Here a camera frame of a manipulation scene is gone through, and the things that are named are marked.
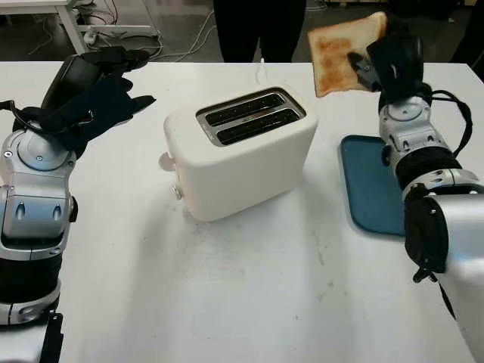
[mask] black pants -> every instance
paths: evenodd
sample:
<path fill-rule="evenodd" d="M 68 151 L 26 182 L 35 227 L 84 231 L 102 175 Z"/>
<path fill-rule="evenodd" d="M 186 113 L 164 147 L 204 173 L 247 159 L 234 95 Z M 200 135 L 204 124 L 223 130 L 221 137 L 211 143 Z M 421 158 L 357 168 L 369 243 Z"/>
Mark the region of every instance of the black pants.
<path fill-rule="evenodd" d="M 484 80 L 484 0 L 477 0 L 467 24 L 464 37 L 459 44 L 452 63 L 467 63 Z"/>
<path fill-rule="evenodd" d="M 266 62 L 291 62 L 306 0 L 213 0 L 225 62 L 252 62 L 260 39 Z"/>

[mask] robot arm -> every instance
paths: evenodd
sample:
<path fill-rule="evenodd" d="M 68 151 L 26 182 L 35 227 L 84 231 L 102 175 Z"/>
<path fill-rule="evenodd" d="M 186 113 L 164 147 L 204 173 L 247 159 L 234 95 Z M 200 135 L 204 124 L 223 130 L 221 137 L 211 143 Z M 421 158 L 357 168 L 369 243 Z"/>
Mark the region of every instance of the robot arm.
<path fill-rule="evenodd" d="M 77 203 L 69 177 L 87 143 L 154 102 L 131 99 L 124 72 L 147 53 L 104 48 L 67 59 L 41 108 L 18 110 L 0 153 L 0 361 L 57 361 L 62 252 Z"/>
<path fill-rule="evenodd" d="M 405 249 L 419 266 L 415 282 L 439 282 L 476 361 L 484 361 L 484 187 L 456 156 L 472 133 L 469 107 L 449 92 L 422 82 L 420 43 L 386 36 L 368 47 L 380 79 L 383 162 L 399 181 L 405 203 Z M 466 121 L 452 152 L 430 123 L 433 97 L 454 101 Z"/>

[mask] floor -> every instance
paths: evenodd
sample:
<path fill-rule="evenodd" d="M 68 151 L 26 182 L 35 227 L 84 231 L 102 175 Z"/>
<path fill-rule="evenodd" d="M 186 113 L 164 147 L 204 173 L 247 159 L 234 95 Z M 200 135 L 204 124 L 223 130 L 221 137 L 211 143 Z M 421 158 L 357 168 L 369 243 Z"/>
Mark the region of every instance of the floor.
<path fill-rule="evenodd" d="M 111 0 L 95 0 L 94 14 L 112 20 L 108 14 L 107 4 L 113 12 Z M 143 24 L 147 23 L 141 0 L 114 0 L 119 12 L 118 23 Z M 315 6 L 313 0 L 308 0 L 308 6 Z M 146 0 L 152 17 L 163 36 L 163 54 L 186 52 L 200 31 L 202 23 L 211 11 L 211 0 Z M 385 11 L 384 5 L 348 5 L 340 7 L 332 5 L 325 11 L 307 11 L 299 44 L 293 57 L 294 62 L 310 61 L 309 44 L 306 34 L 309 30 L 319 26 L 331 25 L 343 21 L 354 20 L 372 14 L 375 11 Z M 425 16 L 412 17 L 404 20 L 414 34 L 419 35 L 424 44 L 424 60 L 427 62 L 447 62 L 453 55 L 461 40 L 467 21 L 469 8 L 457 8 L 451 15 L 452 21 L 433 20 Z M 101 22 L 98 18 L 89 18 L 90 22 Z M 209 19 L 202 32 L 200 41 L 206 31 L 215 25 L 213 17 Z M 32 53 L 39 44 L 52 41 Z M 115 39 L 106 39 L 109 43 L 117 44 Z M 133 38 L 123 41 L 128 48 L 143 46 L 155 47 L 157 43 L 152 39 Z M 103 45 L 99 39 L 97 45 Z M 57 16 L 13 15 L 11 24 L 0 25 L 0 61 L 61 61 L 73 53 L 73 48 L 67 38 L 64 28 Z M 174 61 L 177 57 L 162 57 L 160 61 Z M 195 54 L 188 55 L 184 61 L 188 62 L 221 62 L 222 56 L 216 31 L 212 31 L 206 39 L 206 44 Z"/>

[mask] table surface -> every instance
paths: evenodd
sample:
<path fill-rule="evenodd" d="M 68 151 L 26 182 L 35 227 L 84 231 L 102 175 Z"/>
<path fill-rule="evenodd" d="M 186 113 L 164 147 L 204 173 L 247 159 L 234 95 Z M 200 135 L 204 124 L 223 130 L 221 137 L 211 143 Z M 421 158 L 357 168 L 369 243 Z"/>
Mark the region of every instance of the table surface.
<path fill-rule="evenodd" d="M 0 8 L 18 8 L 26 6 L 61 6 L 75 0 L 0 0 Z"/>
<path fill-rule="evenodd" d="M 0 100 L 40 104 L 61 64 L 1 63 Z M 148 64 L 132 95 L 157 98 L 93 141 L 72 174 L 79 201 L 60 274 L 61 361 L 471 362 L 437 285 L 414 284 L 402 240 L 352 223 L 338 147 L 377 135 L 378 95 L 315 97 L 311 64 L 267 65 L 319 115 L 302 183 L 213 223 L 190 217 L 158 166 L 163 121 L 191 101 L 256 84 L 256 64 Z M 484 176 L 484 85 L 465 65 L 426 64 L 425 80 L 466 101 L 474 135 L 461 164 Z M 454 147 L 455 105 L 433 122 Z M 11 115 L 0 113 L 0 138 Z"/>

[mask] slice of bread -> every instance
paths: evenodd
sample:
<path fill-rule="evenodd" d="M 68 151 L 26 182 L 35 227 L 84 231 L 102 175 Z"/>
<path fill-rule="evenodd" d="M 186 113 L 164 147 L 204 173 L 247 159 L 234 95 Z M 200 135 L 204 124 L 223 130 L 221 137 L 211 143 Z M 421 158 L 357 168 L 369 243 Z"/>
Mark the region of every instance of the slice of bread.
<path fill-rule="evenodd" d="M 385 35 L 386 15 L 382 11 L 363 19 L 309 32 L 316 95 L 323 97 L 334 91 L 366 89 L 348 62 L 348 53 L 355 52 L 366 59 L 366 47 Z"/>

